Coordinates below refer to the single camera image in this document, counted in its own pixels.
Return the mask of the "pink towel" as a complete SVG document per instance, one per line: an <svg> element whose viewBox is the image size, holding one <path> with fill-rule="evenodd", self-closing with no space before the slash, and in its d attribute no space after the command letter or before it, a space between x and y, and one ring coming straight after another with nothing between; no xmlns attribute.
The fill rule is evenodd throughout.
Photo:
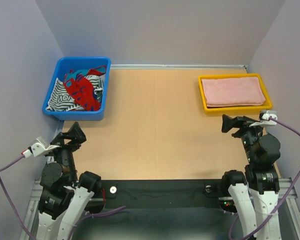
<svg viewBox="0 0 300 240"><path fill-rule="evenodd" d="M266 101L257 77L204 78L201 84L210 108L260 106Z"/></svg>

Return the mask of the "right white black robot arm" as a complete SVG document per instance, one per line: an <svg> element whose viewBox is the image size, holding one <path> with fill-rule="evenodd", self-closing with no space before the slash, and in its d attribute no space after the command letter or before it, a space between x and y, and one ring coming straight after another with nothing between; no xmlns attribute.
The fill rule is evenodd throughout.
<svg viewBox="0 0 300 240"><path fill-rule="evenodd" d="M281 144L263 133L263 121L247 116L222 115L222 133L236 128L232 137L241 139L248 164L245 172L229 170L220 182L221 192L233 199L242 233L249 240L280 240L278 214L280 183L274 163L281 156Z"/></svg>

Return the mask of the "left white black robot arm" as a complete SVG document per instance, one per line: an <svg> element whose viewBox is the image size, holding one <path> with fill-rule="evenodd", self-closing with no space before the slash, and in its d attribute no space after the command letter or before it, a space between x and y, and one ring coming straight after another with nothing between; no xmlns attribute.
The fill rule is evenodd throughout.
<svg viewBox="0 0 300 240"><path fill-rule="evenodd" d="M89 200L101 193L101 177L85 171L77 174L73 153L87 140L76 121L66 132L59 132L50 144L39 142L40 154L51 157L45 164L39 184L38 240L69 240Z"/></svg>

